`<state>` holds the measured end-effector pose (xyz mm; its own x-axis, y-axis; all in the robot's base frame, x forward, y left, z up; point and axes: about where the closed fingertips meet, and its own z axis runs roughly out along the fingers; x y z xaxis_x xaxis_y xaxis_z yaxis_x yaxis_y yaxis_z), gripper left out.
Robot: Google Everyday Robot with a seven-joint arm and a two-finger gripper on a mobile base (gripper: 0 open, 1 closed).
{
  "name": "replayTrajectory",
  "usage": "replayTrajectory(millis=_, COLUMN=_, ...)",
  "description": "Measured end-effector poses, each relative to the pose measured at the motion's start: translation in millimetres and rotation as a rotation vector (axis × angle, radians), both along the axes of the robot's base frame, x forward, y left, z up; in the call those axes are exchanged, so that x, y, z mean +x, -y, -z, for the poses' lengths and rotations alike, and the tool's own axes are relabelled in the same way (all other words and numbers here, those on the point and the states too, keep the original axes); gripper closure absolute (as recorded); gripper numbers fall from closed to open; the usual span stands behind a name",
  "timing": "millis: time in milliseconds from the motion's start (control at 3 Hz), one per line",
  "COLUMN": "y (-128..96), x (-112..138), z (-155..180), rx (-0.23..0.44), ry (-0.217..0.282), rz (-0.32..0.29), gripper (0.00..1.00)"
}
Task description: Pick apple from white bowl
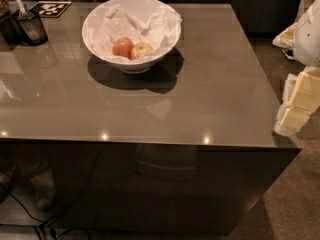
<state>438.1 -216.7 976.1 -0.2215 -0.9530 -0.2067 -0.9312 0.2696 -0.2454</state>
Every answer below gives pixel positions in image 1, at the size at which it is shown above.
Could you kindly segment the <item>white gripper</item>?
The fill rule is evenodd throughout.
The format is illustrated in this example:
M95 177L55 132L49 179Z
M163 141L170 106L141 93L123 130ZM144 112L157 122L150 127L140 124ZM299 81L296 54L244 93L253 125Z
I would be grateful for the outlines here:
M289 74L274 131L282 136L298 133L320 107L320 0L272 41L274 46L292 50L294 58L306 65L298 75Z

